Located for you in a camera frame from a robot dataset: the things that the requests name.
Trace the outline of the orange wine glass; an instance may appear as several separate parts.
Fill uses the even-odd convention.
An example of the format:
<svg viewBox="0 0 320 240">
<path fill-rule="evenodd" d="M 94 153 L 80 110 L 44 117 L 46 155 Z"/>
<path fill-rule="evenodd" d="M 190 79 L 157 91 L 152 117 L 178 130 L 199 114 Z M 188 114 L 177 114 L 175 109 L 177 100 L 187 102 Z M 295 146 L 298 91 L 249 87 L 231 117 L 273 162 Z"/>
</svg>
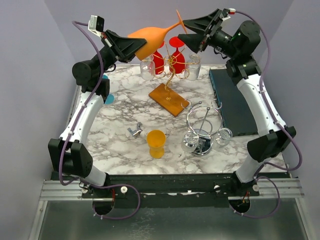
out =
<svg viewBox="0 0 320 240">
<path fill-rule="evenodd" d="M 173 24 L 167 28 L 160 28 L 160 27 L 145 27 L 141 28 L 133 33 L 130 33 L 127 37 L 134 38 L 134 39 L 145 39 L 146 44 L 140 48 L 136 53 L 135 56 L 140 60 L 144 60 L 151 54 L 153 54 L 163 43 L 167 33 L 172 29 L 176 28 L 177 26 L 181 25 L 184 32 L 187 34 L 187 29 L 183 23 L 181 15 L 178 10 L 176 10 L 178 16 L 178 22 Z"/>
</svg>

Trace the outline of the yellow wine glass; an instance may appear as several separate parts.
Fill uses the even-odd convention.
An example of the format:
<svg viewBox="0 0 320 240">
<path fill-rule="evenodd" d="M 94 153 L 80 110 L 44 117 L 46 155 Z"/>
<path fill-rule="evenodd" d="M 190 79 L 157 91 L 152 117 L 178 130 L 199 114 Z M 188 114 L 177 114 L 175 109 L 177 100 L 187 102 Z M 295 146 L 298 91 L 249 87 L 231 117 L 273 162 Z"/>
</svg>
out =
<svg viewBox="0 0 320 240">
<path fill-rule="evenodd" d="M 146 136 L 146 141 L 149 146 L 149 154 L 153 158 L 160 159 L 165 154 L 166 135 L 161 130 L 150 131 Z"/>
</svg>

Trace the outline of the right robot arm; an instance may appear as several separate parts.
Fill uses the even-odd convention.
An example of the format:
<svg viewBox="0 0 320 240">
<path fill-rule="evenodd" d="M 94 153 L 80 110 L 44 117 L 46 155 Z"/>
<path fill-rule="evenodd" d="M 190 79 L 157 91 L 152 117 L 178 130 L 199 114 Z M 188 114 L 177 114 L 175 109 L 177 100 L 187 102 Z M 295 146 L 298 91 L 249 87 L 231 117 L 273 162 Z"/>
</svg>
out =
<svg viewBox="0 0 320 240">
<path fill-rule="evenodd" d="M 282 153 L 297 132 L 279 116 L 265 88 L 264 72 L 253 57 L 261 42 L 259 24 L 249 18 L 233 35 L 223 31 L 223 22 L 236 13 L 234 8 L 216 9 L 203 17 L 185 19 L 183 26 L 193 33 L 179 34 L 178 38 L 194 53 L 203 52 L 210 46 L 215 54 L 228 58 L 227 73 L 253 115 L 258 138 L 247 143 L 248 157 L 233 173 L 235 180 L 230 183 L 230 191 L 241 196 L 247 192 L 248 183 L 253 182 L 259 170 Z"/>
</svg>

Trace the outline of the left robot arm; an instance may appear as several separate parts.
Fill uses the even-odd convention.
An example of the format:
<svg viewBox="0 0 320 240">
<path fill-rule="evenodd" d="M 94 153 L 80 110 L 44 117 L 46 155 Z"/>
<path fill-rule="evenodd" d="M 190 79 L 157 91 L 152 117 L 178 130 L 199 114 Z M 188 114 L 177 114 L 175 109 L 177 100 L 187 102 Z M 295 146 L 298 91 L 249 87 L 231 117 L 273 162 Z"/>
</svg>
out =
<svg viewBox="0 0 320 240">
<path fill-rule="evenodd" d="M 66 129 L 58 139 L 48 143 L 52 166 L 58 172 L 63 186 L 69 185 L 63 175 L 74 180 L 94 185 L 93 191 L 101 198 L 111 191 L 109 175 L 93 164 L 93 158 L 85 147 L 91 126 L 97 113 L 105 103 L 110 91 L 110 82 L 103 75 L 116 62 L 130 62 L 138 50 L 147 44 L 144 38 L 121 37 L 111 30 L 100 33 L 102 49 L 90 60 L 77 62 L 72 67 L 72 74 L 77 85 L 81 86 L 80 103 Z"/>
</svg>

